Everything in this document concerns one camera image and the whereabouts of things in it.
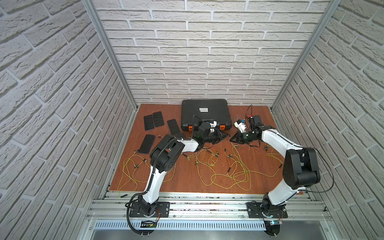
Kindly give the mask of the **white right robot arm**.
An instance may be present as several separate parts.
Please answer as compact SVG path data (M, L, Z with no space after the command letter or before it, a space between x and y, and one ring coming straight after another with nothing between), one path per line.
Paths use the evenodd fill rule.
M283 164L283 179L261 203L261 210L277 210L285 206L297 192L305 191L320 182L321 176L316 150L294 143L280 134L271 126L256 126L246 129L244 123L235 123L237 133L230 139L236 144L250 145L253 141L260 141L270 145L285 158Z

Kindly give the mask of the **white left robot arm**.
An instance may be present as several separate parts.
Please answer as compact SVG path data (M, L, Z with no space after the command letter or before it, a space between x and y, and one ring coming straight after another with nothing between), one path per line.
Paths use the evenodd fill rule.
M150 216L157 210L160 188L165 175L173 168L182 153L198 152L203 149L206 143L215 145L228 136L229 133L217 128L198 130L190 138L166 135L150 154L150 176L144 192L138 196L138 202L142 210L145 211L145 215Z

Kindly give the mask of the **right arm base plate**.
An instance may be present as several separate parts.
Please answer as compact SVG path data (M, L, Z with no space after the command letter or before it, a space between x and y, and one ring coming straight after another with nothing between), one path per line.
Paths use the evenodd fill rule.
M285 205L273 206L263 204L255 201L246 203L248 216L250 219L264 218L264 219L286 219L288 218Z

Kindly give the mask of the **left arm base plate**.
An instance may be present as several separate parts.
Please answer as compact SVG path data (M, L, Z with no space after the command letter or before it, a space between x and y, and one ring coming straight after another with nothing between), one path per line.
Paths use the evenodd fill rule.
M156 204L146 205L140 202L133 202L130 206L130 218L167 218L170 211L170 202L157 202Z

